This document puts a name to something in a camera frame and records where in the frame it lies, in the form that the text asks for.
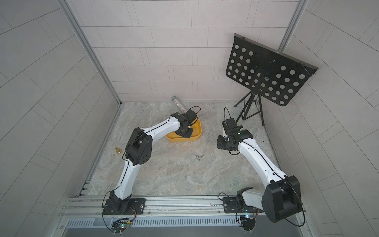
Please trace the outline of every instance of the metal vent grille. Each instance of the metal vent grille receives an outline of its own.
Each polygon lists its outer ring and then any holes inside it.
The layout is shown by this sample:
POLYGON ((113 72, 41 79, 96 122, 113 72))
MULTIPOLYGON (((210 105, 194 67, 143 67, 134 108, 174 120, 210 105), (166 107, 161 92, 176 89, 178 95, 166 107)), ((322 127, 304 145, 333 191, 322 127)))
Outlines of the metal vent grille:
MULTIPOLYGON (((119 218, 105 218, 110 225, 119 218)), ((236 226, 235 215, 189 217, 137 217, 132 227, 236 226)), ((70 218, 66 228, 105 228, 101 218, 70 218)))

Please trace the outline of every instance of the gray tiled wall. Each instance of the gray tiled wall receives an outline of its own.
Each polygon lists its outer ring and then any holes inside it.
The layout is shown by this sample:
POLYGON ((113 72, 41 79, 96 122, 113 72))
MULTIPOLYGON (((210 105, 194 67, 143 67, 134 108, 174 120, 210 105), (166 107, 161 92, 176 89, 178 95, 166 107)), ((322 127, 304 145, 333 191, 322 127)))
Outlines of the gray tiled wall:
POLYGON ((122 101, 239 100, 226 77, 238 33, 272 48, 297 1, 68 0, 122 101))
POLYGON ((379 236, 378 16, 375 0, 309 0, 284 52, 319 70, 287 106, 262 100, 319 236, 379 236))
POLYGON ((39 237, 118 104, 54 0, 0 1, 0 55, 0 235, 39 237))

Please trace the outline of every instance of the tripod leg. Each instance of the tripod leg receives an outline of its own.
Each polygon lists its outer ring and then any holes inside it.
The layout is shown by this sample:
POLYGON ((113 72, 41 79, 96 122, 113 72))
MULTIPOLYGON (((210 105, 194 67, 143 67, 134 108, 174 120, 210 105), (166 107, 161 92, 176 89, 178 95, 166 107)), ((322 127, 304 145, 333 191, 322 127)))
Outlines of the tripod leg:
POLYGON ((260 95, 258 95, 258 99, 259 99, 259 109, 260 109, 261 118, 262 118, 262 126, 264 126, 265 125, 265 121, 263 120, 263 109, 262 109, 262 101, 261 101, 260 95))
POLYGON ((247 93, 237 104, 234 105, 234 107, 237 107, 248 95, 250 95, 251 91, 247 93))
POLYGON ((242 120, 246 120, 247 113, 249 112, 251 104, 253 103, 254 96, 254 94, 251 94, 250 98, 247 100, 248 106, 246 108, 245 114, 242 116, 242 120))

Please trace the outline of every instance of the marble floor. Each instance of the marble floor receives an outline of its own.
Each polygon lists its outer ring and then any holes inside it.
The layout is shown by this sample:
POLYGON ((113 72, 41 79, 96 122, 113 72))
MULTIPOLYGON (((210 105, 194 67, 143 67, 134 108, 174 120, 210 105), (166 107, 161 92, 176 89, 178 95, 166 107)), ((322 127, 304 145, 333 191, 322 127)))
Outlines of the marble floor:
MULTIPOLYGON (((186 108, 201 107, 198 113, 202 135, 196 141, 171 143, 166 137, 152 148, 152 156, 139 171, 134 182, 134 195, 217 195, 220 192, 235 195, 245 187, 264 190, 263 184, 247 159, 230 155, 216 147, 217 136, 222 135, 221 122, 224 107, 237 118, 243 104, 234 108, 235 102, 182 102, 186 108), (195 155, 204 156, 197 160, 195 155)), ((253 104, 249 114, 257 111, 253 104)), ((91 178, 88 195, 104 195, 115 188, 124 161, 121 154, 131 132, 136 127, 150 127, 172 113, 180 112, 172 102, 127 102, 110 135, 96 170, 91 178), (115 147, 122 148, 117 154, 115 147)), ((262 127, 259 115, 238 122, 254 136, 261 149, 275 163, 277 161, 262 127)))

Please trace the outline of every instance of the glitter tube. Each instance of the glitter tube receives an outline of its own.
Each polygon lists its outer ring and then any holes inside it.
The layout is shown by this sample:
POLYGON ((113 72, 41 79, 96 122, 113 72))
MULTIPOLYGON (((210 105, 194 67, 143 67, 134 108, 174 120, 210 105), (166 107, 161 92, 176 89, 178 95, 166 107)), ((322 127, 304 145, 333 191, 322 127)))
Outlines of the glitter tube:
POLYGON ((181 102, 178 100, 178 97, 174 96, 171 100, 179 107, 183 113, 187 112, 187 109, 181 104, 181 102))

